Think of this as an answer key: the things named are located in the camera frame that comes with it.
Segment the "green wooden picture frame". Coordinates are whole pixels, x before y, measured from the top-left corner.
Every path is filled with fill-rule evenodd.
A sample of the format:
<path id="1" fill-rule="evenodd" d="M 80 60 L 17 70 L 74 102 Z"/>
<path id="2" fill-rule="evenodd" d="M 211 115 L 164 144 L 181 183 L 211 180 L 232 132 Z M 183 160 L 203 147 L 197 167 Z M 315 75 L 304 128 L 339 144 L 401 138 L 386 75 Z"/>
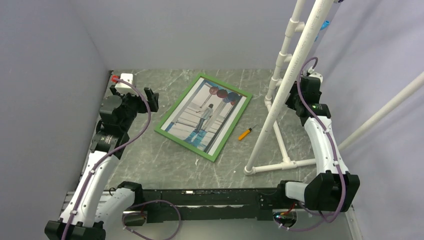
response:
<path id="1" fill-rule="evenodd" d="M 245 90 L 200 73 L 154 130 L 214 162 L 252 96 Z"/>

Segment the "orange handled screwdriver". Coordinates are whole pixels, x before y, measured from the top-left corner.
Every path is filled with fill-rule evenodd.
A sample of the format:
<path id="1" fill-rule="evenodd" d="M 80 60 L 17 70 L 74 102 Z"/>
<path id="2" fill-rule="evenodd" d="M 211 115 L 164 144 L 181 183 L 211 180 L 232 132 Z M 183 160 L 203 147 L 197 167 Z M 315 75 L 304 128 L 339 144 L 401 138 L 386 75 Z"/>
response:
<path id="1" fill-rule="evenodd" d="M 245 130 L 239 137 L 238 140 L 242 141 L 248 134 L 250 134 L 252 132 L 252 130 L 256 127 L 256 124 L 253 125 L 252 127 L 248 128 L 247 130 Z"/>

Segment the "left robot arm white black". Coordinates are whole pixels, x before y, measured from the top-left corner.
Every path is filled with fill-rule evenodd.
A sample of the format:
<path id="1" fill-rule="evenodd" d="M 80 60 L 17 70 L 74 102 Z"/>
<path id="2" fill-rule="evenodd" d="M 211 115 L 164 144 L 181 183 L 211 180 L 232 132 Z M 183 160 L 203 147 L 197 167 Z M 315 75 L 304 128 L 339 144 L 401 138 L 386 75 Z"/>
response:
<path id="1" fill-rule="evenodd" d="M 157 112 L 160 95 L 148 87 L 144 95 L 119 84 L 109 89 L 112 94 L 101 102 L 80 182 L 59 219 L 48 221 L 44 228 L 50 240 L 104 240 L 124 210 L 137 210 L 144 203 L 142 185 L 128 181 L 120 183 L 104 204 L 100 201 L 125 147 L 132 143 L 128 131 L 134 119 Z"/>

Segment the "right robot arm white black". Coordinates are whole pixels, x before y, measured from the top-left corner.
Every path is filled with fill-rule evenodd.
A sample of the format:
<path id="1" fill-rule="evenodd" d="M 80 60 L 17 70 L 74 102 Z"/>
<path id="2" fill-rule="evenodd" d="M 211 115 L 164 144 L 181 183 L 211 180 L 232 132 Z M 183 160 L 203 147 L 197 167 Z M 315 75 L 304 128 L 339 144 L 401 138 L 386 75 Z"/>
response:
<path id="1" fill-rule="evenodd" d="M 358 175 L 351 174 L 334 141 L 331 113 L 320 103 L 322 76 L 308 73 L 295 82 L 286 105 L 295 111 L 310 139 L 316 162 L 316 177 L 310 183 L 282 181 L 276 203 L 289 207 L 301 202 L 311 211 L 346 212 L 359 189 Z"/>

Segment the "white PVC pipe stand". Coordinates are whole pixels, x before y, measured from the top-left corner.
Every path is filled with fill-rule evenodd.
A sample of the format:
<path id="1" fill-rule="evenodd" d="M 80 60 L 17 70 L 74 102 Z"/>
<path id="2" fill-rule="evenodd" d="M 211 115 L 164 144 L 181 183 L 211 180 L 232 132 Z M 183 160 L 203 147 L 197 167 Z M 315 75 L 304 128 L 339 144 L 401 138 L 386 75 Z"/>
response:
<path id="1" fill-rule="evenodd" d="M 320 31 L 320 27 L 326 20 L 333 0 L 316 0 L 310 11 L 306 22 L 299 20 L 305 2 L 298 0 L 293 13 L 286 27 L 284 41 L 275 63 L 274 73 L 271 77 L 268 92 L 264 103 L 268 110 L 268 115 L 263 124 L 262 130 L 253 147 L 253 151 L 244 167 L 245 175 L 253 175 L 261 172 L 274 170 L 295 169 L 301 166 L 313 165 L 315 159 L 292 161 L 288 157 L 286 146 L 281 136 L 281 131 L 277 123 L 277 117 L 283 109 L 283 105 L 289 96 L 290 90 L 298 78 L 306 58 L 312 49 L 314 39 Z M 282 162 L 278 164 L 255 167 L 255 161 L 259 155 L 260 148 L 264 145 L 270 131 L 274 131 L 277 143 L 282 153 Z"/>

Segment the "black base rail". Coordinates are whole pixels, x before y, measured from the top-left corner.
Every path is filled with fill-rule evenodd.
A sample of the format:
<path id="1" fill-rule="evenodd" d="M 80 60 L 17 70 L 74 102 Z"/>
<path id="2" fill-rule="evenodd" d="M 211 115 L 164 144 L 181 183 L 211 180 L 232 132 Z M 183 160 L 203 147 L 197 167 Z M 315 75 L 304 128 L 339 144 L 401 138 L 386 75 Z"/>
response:
<path id="1" fill-rule="evenodd" d="M 124 209 L 125 221 L 206 221 L 254 219 L 272 221 L 274 215 L 294 212 L 297 204 L 277 187 L 144 189 Z"/>

